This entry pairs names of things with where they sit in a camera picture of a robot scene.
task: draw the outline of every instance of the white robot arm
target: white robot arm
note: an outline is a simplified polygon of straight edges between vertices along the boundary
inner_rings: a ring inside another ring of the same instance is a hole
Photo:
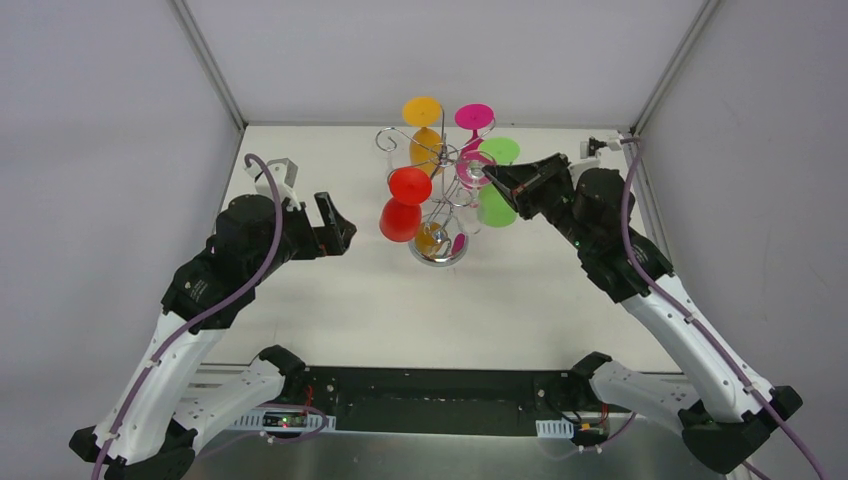
[[[248,160],[261,165],[274,180],[258,157],[249,154],[245,160],[248,167]],[[296,166],[280,163],[289,167],[286,179],[293,183]],[[356,233],[329,194],[315,195],[324,226],[313,228],[305,205],[292,205],[291,185],[282,188],[276,180],[263,185],[257,184],[259,195],[232,200],[218,215],[206,247],[177,269],[153,338],[121,398],[100,423],[71,438],[71,449],[95,463],[94,476],[108,465],[107,479],[182,478],[211,438],[251,408],[280,396],[288,388],[286,377],[305,368],[292,353],[271,346],[239,377],[190,404],[180,403],[201,361],[255,298],[257,284],[289,260],[344,254]]]
[[[800,408],[800,397],[791,387],[773,386],[744,363],[695,307],[659,249],[622,222],[630,215],[629,207],[622,215],[622,207],[632,202],[622,201],[625,182],[618,171],[590,168],[574,182],[569,167],[565,155],[555,154],[483,171],[522,218],[541,213],[577,249],[589,280],[648,328],[691,387],[633,372],[597,352],[569,371],[569,381],[585,384],[582,390],[594,400],[659,422],[681,435],[706,466],[729,473],[777,428],[769,410],[785,420]],[[637,273],[634,260],[650,284]],[[685,308],[677,308],[666,294]]]

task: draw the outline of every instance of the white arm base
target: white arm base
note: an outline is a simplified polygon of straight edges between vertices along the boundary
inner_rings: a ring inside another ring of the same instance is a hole
[[[771,383],[745,364],[715,331],[692,302],[679,277],[666,275],[657,280],[657,283],[698,318],[751,378],[757,390],[767,400],[771,400]],[[745,412],[757,413],[762,409],[757,400],[745,392],[742,382],[736,378],[707,339],[661,296],[653,292],[647,297],[636,295],[621,302],[621,305],[648,328],[677,362],[704,401],[704,408],[713,420],[738,423],[742,421],[742,414]]]
[[[184,324],[185,320],[175,313],[159,315],[156,332],[124,393],[109,415],[94,429],[98,447],[102,448],[105,441],[111,438],[109,428],[117,416],[118,409],[121,408],[136,378],[147,366],[153,352],[169,335]],[[185,333],[168,347],[162,356],[161,363],[153,367],[153,371],[150,372],[147,381],[144,382],[127,411],[123,424],[118,429],[119,436],[109,447],[111,458],[123,457],[127,460],[127,465],[132,465],[159,452],[165,441],[165,431],[171,422],[171,416],[191,376],[224,332],[225,330],[201,330],[197,335]]]
[[[238,377],[190,403],[179,404],[174,420],[186,430],[197,430],[193,448],[200,452],[245,412],[277,398],[284,383],[285,376],[276,366],[257,358]]]
[[[683,432],[677,412],[698,401],[691,385],[663,382],[615,361],[595,370],[589,384],[602,402],[637,412],[677,435]]]

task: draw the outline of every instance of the cable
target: cable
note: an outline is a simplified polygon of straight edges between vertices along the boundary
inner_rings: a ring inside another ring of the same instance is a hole
[[[259,269],[256,270],[256,273],[254,273],[253,276],[250,277],[250,279],[245,282],[245,284],[242,285],[238,290],[230,294],[230,296],[228,296],[227,298],[213,305],[209,309],[197,314],[194,318],[187,321],[180,328],[175,330],[174,333],[172,333],[168,338],[166,338],[165,341],[162,342],[162,345],[160,345],[159,348],[150,357],[150,362],[153,365],[158,364],[159,359],[162,358],[162,355],[165,354],[165,351],[168,350],[168,347],[170,347],[175,341],[177,341],[180,335],[184,334],[190,328],[206,320],[212,315],[215,315],[216,313],[220,312],[221,310],[229,306],[231,303],[238,300],[239,297],[247,293],[248,290],[256,286],[256,284],[258,284],[259,281],[262,280],[262,277],[265,275],[265,272],[268,271],[268,268],[271,266],[271,262],[274,260],[274,256],[277,254],[277,248],[280,246],[280,239],[283,236],[283,206],[280,200],[280,192],[279,190],[277,190],[277,183],[274,181],[274,176],[271,171],[268,170],[268,167],[265,165],[265,162],[263,162],[262,159],[258,156],[252,153],[248,153],[244,156],[244,163],[247,166],[250,166],[251,162],[256,162],[256,164],[259,165],[259,168],[262,169],[262,173],[268,179],[268,185],[271,187],[271,196],[274,199],[274,237],[271,240],[271,248],[268,249],[268,255],[265,256],[265,260],[262,262],[262,265],[259,266]],[[91,473],[91,480],[100,479],[100,471],[103,469],[103,463],[106,460],[106,455],[109,451],[109,447],[112,446],[112,442],[115,438],[117,438],[118,429],[121,428],[121,424],[124,421],[124,417],[127,416],[127,412],[129,411],[133,400],[135,400],[135,397],[138,395],[138,392],[141,390],[141,386],[144,385],[144,382],[145,380],[147,380],[147,377],[150,376],[151,371],[153,371],[152,366],[146,367],[144,370],[141,371],[141,373],[138,375],[138,378],[136,378],[135,383],[133,383],[132,387],[130,388],[127,397],[121,404],[121,407],[118,409],[118,413],[115,416],[115,421],[112,422],[112,426],[109,427],[109,433],[113,435],[113,437],[109,438],[103,443],[103,447],[100,449],[100,453],[97,455],[97,460],[94,462],[94,470]]]
[[[263,407],[272,407],[272,408],[284,408],[286,410],[304,410],[304,411],[307,411],[309,413],[312,413],[312,414],[315,414],[315,415],[318,415],[319,417],[321,417],[321,426],[318,427],[316,430],[313,430],[311,432],[301,433],[297,437],[292,437],[292,438],[276,438],[276,437],[269,436],[268,439],[271,441],[271,443],[284,445],[284,444],[290,444],[290,443],[305,442],[305,441],[311,440],[312,438],[317,436],[319,433],[321,433],[325,428],[327,428],[330,425],[329,417],[327,417],[327,415],[324,414],[324,412],[322,412],[321,410],[318,410],[315,407],[310,407],[310,406],[307,406],[307,405],[288,405],[288,404],[276,404],[276,403],[265,403],[262,406]],[[245,438],[255,437],[255,436],[257,436],[257,434],[255,432],[250,432],[250,433],[245,433],[244,435],[239,435],[239,436],[231,439],[230,441],[226,442],[225,444],[218,446],[218,447],[215,447],[214,449],[212,449],[208,452],[206,452],[206,451],[202,452],[200,455],[198,455],[197,459],[201,460],[201,459],[204,459],[204,458],[209,458],[213,455],[217,455],[217,454],[221,453],[222,451],[226,450],[227,448],[231,447],[232,445],[244,440]]]
[[[633,251],[633,245],[630,240],[630,230],[629,230],[629,220],[628,214],[630,208],[630,189],[633,186],[633,179],[636,177],[636,170],[639,167],[639,164],[642,162],[642,148],[641,141],[638,139],[632,139],[630,142],[622,142],[622,143],[636,143],[637,144],[637,153],[633,156],[633,163],[630,165],[630,169],[627,171],[627,178],[624,180],[624,193],[621,196],[621,237],[624,241],[624,250],[627,252],[627,258],[630,260],[630,264],[633,266],[633,269],[636,270],[636,273],[651,287],[654,292],[656,292],[659,296],[664,298],[668,303],[670,303],[681,315],[683,318],[692,319],[691,325],[693,325],[704,338],[712,345],[712,347],[718,352],[719,356],[727,363],[733,373],[739,378],[739,381],[742,382],[742,385],[746,388],[746,390],[750,390],[751,395],[762,405],[762,407],[768,412],[768,414],[774,419],[774,421],[780,426],[780,428],[786,433],[786,436],[792,440],[792,443],[798,447],[798,450],[804,455],[810,465],[813,467],[813,470],[816,471],[816,474],[819,476],[821,480],[827,480],[829,477],[827,473],[824,471],[824,467],[821,463],[819,463],[816,456],[812,451],[807,447],[801,437],[798,436],[797,433],[780,417],[780,415],[774,410],[774,407],[768,403],[765,397],[753,386],[751,379],[745,374],[744,371],[736,364],[733,360],[733,357],[730,356],[730,352],[728,352],[718,341],[718,339],[712,334],[712,332],[707,329],[707,327],[701,323],[700,320],[695,318],[682,303],[680,303],[676,298],[674,298],[670,293],[665,291],[662,287],[660,287],[657,282],[655,282],[642,268],[642,265],[639,264],[639,261],[636,259],[636,253]]]
[[[610,437],[605,442],[599,443],[597,445],[597,447],[609,446],[610,442],[612,442],[613,440],[615,440],[616,438],[621,436],[622,433],[624,433],[625,431],[627,431],[628,428],[630,428],[630,425],[633,423],[633,420],[635,420],[635,419],[636,419],[636,412],[633,412],[633,413],[630,414],[630,417],[628,417],[627,421],[624,422],[624,425],[622,425],[621,428],[618,429],[618,431],[616,431],[615,433],[610,435]],[[555,455],[551,455],[550,453],[546,452],[545,449],[542,448],[541,445],[539,445],[539,449],[542,451],[543,455],[545,455],[549,459],[554,460],[556,462],[561,462],[563,460],[571,458],[572,456],[582,452],[582,450],[577,449],[577,450],[572,450],[572,451],[566,453],[565,455],[561,455],[561,456],[557,457]]]

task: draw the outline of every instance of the metal frame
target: metal frame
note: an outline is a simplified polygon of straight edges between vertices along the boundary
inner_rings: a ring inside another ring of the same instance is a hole
[[[633,135],[626,132],[621,132],[621,136],[624,138],[633,137]],[[627,162],[628,168],[633,164],[633,159],[636,157],[639,148],[641,147],[637,146],[635,143],[626,143],[622,145],[624,159]],[[642,213],[642,223],[645,225],[645,235],[657,244],[657,248],[660,249],[663,255],[673,261],[669,250],[668,240],[665,236],[665,229],[663,228],[660,206],[657,202],[656,196],[654,195],[654,190],[651,188],[650,177],[648,175],[648,171],[645,169],[644,163],[639,165],[639,168],[636,170],[636,179],[633,183],[633,189],[636,191],[636,201],[639,204],[639,211]]]
[[[197,61],[200,62],[200,66],[203,68],[203,71],[206,72],[206,76],[209,78],[209,83],[212,84],[212,89],[218,94],[218,98],[221,99],[221,103],[227,110],[227,113],[233,121],[236,129],[239,133],[244,134],[244,130],[247,128],[247,120],[241,113],[241,110],[233,97],[233,93],[230,91],[230,87],[227,85],[227,81],[224,79],[224,75],[218,67],[218,62],[216,62],[215,57],[212,56],[212,52],[209,50],[209,45],[206,43],[206,39],[203,38],[203,33],[200,31],[200,27],[197,26],[197,22],[195,21],[194,15],[192,15],[191,9],[188,7],[186,0],[168,0],[168,4],[171,6],[177,21],[180,23],[180,26],[186,35],[186,40],[188,40],[192,51],[194,51],[194,54],[197,57]]]
[[[666,66],[665,71],[660,77],[660,81],[657,83],[657,86],[654,87],[654,91],[651,92],[651,96],[648,98],[648,103],[645,104],[642,108],[642,112],[639,113],[639,117],[636,119],[636,123],[633,125],[631,133],[641,135],[645,130],[645,126],[648,122],[650,122],[651,117],[653,117],[663,99],[668,94],[671,85],[675,78],[677,78],[677,74],[680,72],[680,69],[689,59],[692,49],[701,39],[701,34],[704,33],[704,30],[710,20],[712,20],[715,12],[723,4],[724,0],[704,0],[703,5],[701,5],[701,9],[692,21],[692,25],[689,26],[689,30],[686,31],[680,45],[678,45],[677,50],[674,51],[674,55],[672,55],[671,61],[668,63],[668,66]]]

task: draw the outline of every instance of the gray wall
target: gray wall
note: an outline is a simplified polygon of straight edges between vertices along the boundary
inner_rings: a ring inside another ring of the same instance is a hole
[[[674,260],[711,321],[805,406],[791,421],[848,477],[848,3],[728,1],[650,124]],[[782,434],[755,457],[813,478]]]
[[[4,1],[0,65],[0,477],[88,478],[238,136],[165,1]]]

